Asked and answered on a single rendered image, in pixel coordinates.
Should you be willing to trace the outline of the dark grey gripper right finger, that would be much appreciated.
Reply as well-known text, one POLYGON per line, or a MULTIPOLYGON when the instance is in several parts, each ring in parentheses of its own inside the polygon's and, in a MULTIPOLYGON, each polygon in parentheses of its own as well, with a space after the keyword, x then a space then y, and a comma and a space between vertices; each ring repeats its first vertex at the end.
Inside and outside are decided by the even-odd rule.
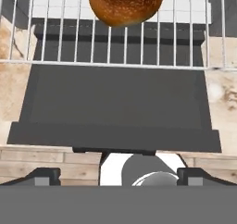
POLYGON ((236 183, 213 177, 202 168, 179 168, 177 170, 178 185, 186 186, 236 186, 236 183))

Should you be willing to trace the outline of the brown seeded bagel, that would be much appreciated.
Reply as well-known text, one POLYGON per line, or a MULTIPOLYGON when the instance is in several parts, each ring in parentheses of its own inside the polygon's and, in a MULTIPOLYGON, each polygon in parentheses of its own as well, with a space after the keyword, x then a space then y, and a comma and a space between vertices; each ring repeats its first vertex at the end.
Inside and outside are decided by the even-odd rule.
POLYGON ((110 27, 124 27, 150 19, 163 0, 89 0, 98 19, 110 27))

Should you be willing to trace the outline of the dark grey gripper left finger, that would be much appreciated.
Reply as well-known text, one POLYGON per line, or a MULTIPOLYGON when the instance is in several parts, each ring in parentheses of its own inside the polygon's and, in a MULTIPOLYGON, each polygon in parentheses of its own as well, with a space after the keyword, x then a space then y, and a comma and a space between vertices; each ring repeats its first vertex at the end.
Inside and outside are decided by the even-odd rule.
POLYGON ((24 177, 5 181, 2 185, 57 186, 61 185, 60 175, 60 168, 36 168, 24 177))

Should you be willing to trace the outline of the dark grey toaster oven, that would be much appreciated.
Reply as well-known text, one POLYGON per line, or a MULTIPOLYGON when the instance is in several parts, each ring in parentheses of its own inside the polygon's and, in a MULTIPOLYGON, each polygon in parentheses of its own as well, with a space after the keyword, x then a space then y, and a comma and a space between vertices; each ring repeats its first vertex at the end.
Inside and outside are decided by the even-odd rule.
POLYGON ((3 62, 237 70, 237 0, 164 0, 149 20, 111 28, 89 0, 0 0, 3 62))

